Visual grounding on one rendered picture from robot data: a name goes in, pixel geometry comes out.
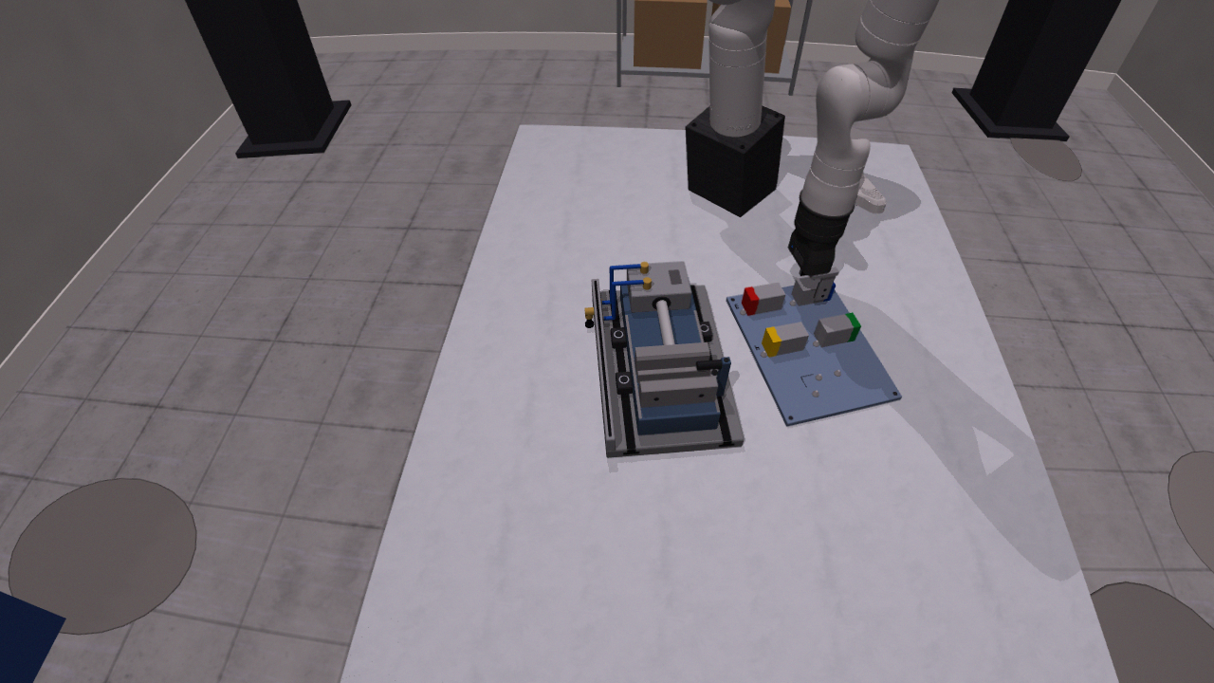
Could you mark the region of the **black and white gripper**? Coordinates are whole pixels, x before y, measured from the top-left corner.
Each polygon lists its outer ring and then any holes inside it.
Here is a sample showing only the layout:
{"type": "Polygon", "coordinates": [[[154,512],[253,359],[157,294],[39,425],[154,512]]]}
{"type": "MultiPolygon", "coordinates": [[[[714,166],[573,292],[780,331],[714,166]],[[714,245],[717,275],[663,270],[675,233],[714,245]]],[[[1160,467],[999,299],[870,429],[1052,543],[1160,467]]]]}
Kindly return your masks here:
{"type": "Polygon", "coordinates": [[[832,294],[838,275],[838,269],[832,268],[836,260],[836,241],[844,237],[855,206],[870,214],[883,214],[886,198],[864,173],[857,183],[836,186],[817,178],[810,167],[800,190],[795,229],[788,249],[798,261],[800,277],[819,278],[815,300],[828,298],[832,294]]]}

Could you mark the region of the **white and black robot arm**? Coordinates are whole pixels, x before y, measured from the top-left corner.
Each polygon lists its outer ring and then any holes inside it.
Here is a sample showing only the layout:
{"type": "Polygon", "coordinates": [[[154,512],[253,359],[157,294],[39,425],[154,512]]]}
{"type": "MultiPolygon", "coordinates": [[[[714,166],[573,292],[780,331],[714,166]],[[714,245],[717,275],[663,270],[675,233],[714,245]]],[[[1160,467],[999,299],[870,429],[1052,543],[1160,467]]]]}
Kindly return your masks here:
{"type": "MultiPolygon", "coordinates": [[[[764,52],[775,0],[709,1],[721,5],[709,19],[709,121],[717,133],[745,136],[762,124],[764,52]]],[[[914,50],[937,5],[868,0],[855,44],[869,61],[832,66],[817,86],[811,164],[817,178],[836,186],[861,180],[870,144],[853,123],[886,116],[903,99],[914,50]]]]}

